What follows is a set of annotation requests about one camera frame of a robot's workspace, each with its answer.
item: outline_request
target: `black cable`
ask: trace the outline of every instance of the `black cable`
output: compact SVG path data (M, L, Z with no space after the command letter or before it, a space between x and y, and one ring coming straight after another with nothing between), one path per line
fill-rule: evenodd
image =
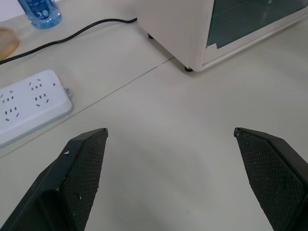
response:
M62 40L58 40L58 41L54 41L54 42L50 42L50 43L47 43L45 45L42 45L40 47L37 47L31 51L28 51L28 52L25 52L23 54L19 54L19 55L16 55L16 56L13 56L11 58L8 58L8 59L5 59L5 60L2 60L0 61L0 65L2 64L5 64L5 63L8 63L10 61L13 61L13 60L16 60L16 59L19 59L19 58L22 58L22 57L25 57L27 55L30 55L30 54L33 54L35 52L38 52L46 47L50 47L52 45L55 45L55 44L60 44L60 43L63 43L63 42L67 42L73 38L75 38L76 36L80 35L82 32L85 32L86 30L90 29L91 27L94 27L98 24L101 24L101 23L108 23L108 22L120 22L120 23L134 23L137 21L137 18L134 18L132 20L122 20L122 19L116 19L116 18L109 18L109 19L103 19L103 20L100 20L100 21L97 21L95 23L92 23L91 25L88 25L86 26L85 28L81 29L80 31L76 32L75 34L65 38L65 39L62 39Z

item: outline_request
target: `white table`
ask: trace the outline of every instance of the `white table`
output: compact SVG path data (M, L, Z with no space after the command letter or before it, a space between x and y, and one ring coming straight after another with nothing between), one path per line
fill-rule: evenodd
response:
M34 31L36 42L26 35L18 52L100 18L84 18L84 1L76 3L80 14L69 14L72 1L60 2L68 21ZM135 15L133 1L91 1L94 11L104 6L103 17ZM282 137L308 161L307 25L296 24L199 74L167 61L172 56L138 24L94 28L1 66L1 86L54 69L75 91L75 110L0 150L8 154L0 159L0 224L71 138L107 127L100 190L86 230L272 230L250 189L233 130Z

